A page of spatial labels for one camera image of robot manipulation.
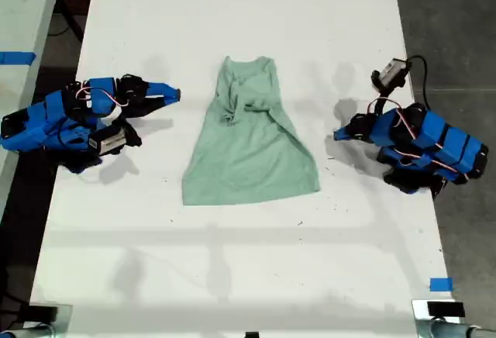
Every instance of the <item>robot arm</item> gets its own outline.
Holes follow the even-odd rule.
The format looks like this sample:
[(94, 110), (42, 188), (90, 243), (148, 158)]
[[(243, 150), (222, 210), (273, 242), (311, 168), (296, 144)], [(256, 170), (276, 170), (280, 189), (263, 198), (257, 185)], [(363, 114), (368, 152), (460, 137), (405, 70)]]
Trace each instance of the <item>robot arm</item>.
[(487, 164), (488, 148), (420, 103), (403, 109), (397, 104), (383, 114), (388, 96), (405, 84), (409, 60), (394, 59), (372, 82), (381, 96), (374, 111), (356, 114), (334, 132), (335, 140), (362, 140), (380, 147), (377, 161), (391, 165), (384, 180), (405, 193), (431, 188), (436, 196), (448, 181), (465, 184), (479, 178)]
[[(164, 83), (149, 83), (127, 74), (120, 79), (92, 78), (49, 94), (43, 102), (2, 119), (0, 144), (7, 150), (27, 152), (44, 148), (70, 170), (80, 172), (87, 163), (101, 162), (108, 153), (125, 146), (140, 146), (141, 139), (126, 118), (143, 117), (179, 102), (181, 92)], [(109, 126), (101, 118), (116, 106), (120, 116)]]

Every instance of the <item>concrete floor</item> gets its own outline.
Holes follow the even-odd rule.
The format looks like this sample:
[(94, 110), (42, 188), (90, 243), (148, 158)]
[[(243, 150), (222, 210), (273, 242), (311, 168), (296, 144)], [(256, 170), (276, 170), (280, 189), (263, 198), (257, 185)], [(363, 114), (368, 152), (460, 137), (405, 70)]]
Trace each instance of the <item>concrete floor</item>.
[[(432, 109), (491, 149), (496, 145), (496, 133), (492, 132), (496, 125), (496, 0), (398, 3), (408, 55), (421, 53), (429, 62), (428, 96)], [(77, 20), (84, 25), (84, 16)], [(50, 32), (57, 33), (65, 27), (64, 19), (54, 16)], [(49, 37), (42, 62), (45, 71), (39, 76), (39, 84), (67, 82), (62, 77), (75, 73), (80, 49), (71, 31)], [(412, 81), (415, 97), (421, 101), (419, 67), (414, 68)], [(454, 280), (454, 297), (465, 302), (469, 323), (496, 329), (496, 216), (491, 209), (496, 196), (491, 195), (492, 183), (496, 183), (496, 167), (489, 164), (480, 180), (465, 186), (449, 185), (435, 204), (446, 266)], [(34, 277), (35, 267), (36, 264), (25, 267), (30, 269), (27, 279)]]

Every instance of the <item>green t-shirt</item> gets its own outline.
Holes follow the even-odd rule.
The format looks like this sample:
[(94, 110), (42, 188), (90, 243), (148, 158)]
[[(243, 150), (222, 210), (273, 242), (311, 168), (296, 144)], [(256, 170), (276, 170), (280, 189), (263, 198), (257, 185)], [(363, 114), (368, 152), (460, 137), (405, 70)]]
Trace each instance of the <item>green t-shirt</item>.
[(315, 161), (282, 108), (272, 59), (224, 60), (182, 188), (185, 205), (263, 202), (320, 189)]

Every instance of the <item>table surface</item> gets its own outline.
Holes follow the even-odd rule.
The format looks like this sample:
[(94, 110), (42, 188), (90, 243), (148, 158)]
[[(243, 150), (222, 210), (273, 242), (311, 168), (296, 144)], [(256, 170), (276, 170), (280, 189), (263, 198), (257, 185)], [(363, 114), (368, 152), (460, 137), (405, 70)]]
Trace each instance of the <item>table surface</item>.
[[(0, 0), (0, 51), (36, 54), (31, 66), (0, 65), (0, 117), (31, 104), (55, 0)], [(0, 148), (0, 219), (17, 155)]]
[[(275, 59), (319, 193), (182, 205), (226, 55)], [(79, 79), (137, 74), (183, 97), (133, 121), (140, 148), (59, 170), (32, 302), (72, 305), (71, 336), (416, 336), (412, 299), (449, 297), (429, 292), (446, 276), (430, 194), (386, 185), (372, 146), (331, 137), (404, 55), (396, 0), (91, 0)]]

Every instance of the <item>red and white wire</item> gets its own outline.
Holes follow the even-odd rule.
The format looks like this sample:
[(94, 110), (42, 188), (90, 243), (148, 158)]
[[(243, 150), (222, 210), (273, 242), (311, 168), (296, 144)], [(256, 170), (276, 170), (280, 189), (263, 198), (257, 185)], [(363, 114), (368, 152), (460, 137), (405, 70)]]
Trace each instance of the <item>red and white wire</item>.
[[(92, 86), (86, 86), (86, 87), (82, 87), (80, 88), (79, 90), (76, 91), (76, 98), (79, 97), (79, 94), (84, 92), (86, 95), (90, 95), (91, 92), (90, 90), (92, 89), (96, 89), (96, 90), (100, 90), (101, 92), (103, 92), (105, 95), (107, 95), (107, 97), (112, 100), (116, 105), (118, 105), (119, 107), (127, 107), (129, 105), (129, 102), (127, 102), (126, 104), (121, 104), (117, 101), (117, 99), (115, 99), (113, 96), (111, 96), (106, 90), (104, 90), (103, 88), (96, 88), (96, 87), (92, 87)], [(84, 100), (90, 100), (91, 97), (86, 97)]]
[[(400, 122), (403, 122), (403, 124), (405, 125), (406, 129), (408, 130), (408, 133), (410, 134), (410, 136), (412, 137), (413, 140), (416, 140), (417, 139), (417, 136), (415, 135), (415, 133), (413, 132), (413, 129), (412, 127), (408, 124), (406, 118), (403, 116), (403, 114), (401, 113), (401, 111), (403, 110), (403, 108), (401, 107), (401, 105), (398, 103), (398, 102), (395, 102), (394, 100), (391, 100), (389, 98), (385, 98), (383, 96), (380, 96), (379, 98), (375, 98), (372, 102), (369, 103), (369, 105), (367, 106), (367, 112), (370, 113), (370, 106), (373, 105), (377, 100), (379, 99), (383, 99), (387, 102), (391, 102), (391, 103), (394, 103), (398, 106), (398, 108), (396, 109), (396, 113), (398, 114), (399, 116), (399, 120), (398, 120), (398, 123), (396, 125), (394, 125), (393, 127), (397, 127), (399, 126)], [(440, 149), (443, 148), (443, 146), (441, 146), (439, 143), (436, 143), (436, 146)], [(399, 150), (397, 150), (396, 148), (393, 148), (393, 150), (396, 152), (396, 153), (399, 153), (400, 155), (402, 156), (406, 156), (406, 157), (411, 157), (411, 158), (421, 158), (420, 156), (417, 156), (416, 154), (411, 154), (411, 153), (403, 153)], [(456, 174), (461, 174), (457, 169), (449, 166), (449, 165), (446, 165), (444, 163), (442, 163), (441, 161), (438, 161), (438, 160), (434, 160), (432, 159), (432, 162), (434, 164), (437, 164), (439, 165), (440, 167), (443, 167), (449, 171), (452, 171)]]

